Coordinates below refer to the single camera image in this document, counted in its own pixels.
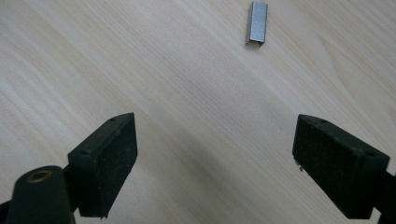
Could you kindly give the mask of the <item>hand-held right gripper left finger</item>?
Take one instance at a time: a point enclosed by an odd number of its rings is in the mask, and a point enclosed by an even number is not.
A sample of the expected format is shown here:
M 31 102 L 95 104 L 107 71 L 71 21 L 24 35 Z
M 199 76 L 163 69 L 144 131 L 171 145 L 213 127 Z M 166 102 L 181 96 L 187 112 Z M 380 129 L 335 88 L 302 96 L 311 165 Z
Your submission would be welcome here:
M 82 217 L 107 217 L 137 159 L 134 113 L 108 119 L 68 155 Z

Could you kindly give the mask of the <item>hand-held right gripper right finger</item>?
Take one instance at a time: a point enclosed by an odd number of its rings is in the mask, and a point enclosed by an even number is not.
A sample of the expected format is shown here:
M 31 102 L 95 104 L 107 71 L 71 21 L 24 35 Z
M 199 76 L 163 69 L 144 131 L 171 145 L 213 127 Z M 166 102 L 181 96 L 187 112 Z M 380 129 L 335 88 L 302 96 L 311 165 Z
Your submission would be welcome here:
M 390 218 L 389 156 L 331 122 L 299 115 L 292 155 L 350 219 Z

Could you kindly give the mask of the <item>silver staple strip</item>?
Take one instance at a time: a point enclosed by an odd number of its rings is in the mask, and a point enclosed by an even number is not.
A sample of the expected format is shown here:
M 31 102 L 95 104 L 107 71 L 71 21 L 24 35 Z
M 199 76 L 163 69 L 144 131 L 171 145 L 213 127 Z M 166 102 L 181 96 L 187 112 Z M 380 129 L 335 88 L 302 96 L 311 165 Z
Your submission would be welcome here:
M 258 43 L 262 46 L 266 41 L 266 24 L 268 15 L 268 4 L 253 1 L 247 14 L 246 44 Z

